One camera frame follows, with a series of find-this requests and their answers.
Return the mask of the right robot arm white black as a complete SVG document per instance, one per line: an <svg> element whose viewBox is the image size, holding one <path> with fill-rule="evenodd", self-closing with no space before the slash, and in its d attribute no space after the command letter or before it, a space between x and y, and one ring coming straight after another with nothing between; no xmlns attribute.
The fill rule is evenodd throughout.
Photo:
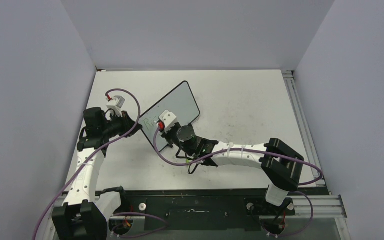
<svg viewBox="0 0 384 240"><path fill-rule="evenodd" d="M157 124L161 137L177 146L191 161L210 167L240 166L263 170L270 180L263 209L276 214L290 192L298 189L304 157L278 138L254 145L239 145L210 140L195 134L192 125L175 124L166 128Z"/></svg>

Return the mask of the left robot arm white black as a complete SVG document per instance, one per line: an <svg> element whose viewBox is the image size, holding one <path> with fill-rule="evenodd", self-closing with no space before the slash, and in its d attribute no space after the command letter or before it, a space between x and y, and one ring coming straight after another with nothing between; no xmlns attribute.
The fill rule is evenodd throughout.
<svg viewBox="0 0 384 240"><path fill-rule="evenodd" d="M54 208L51 215L61 240L105 240L113 213L121 216L129 210L129 201L121 196L122 187L105 190L98 200L96 189L110 140L131 137L142 126L122 110L114 109L107 119L100 107L86 109L83 119L76 172L62 206Z"/></svg>

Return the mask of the black framed small whiteboard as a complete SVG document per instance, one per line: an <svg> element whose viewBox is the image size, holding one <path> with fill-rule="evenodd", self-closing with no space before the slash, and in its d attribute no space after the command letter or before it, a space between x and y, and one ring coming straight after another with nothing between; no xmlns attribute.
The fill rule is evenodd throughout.
<svg viewBox="0 0 384 240"><path fill-rule="evenodd" d="M174 113L182 126L193 123L200 116L201 111L188 81L182 81L141 114L139 124L142 125L142 132L151 146L154 145L153 137L159 116L165 110Z"/></svg>

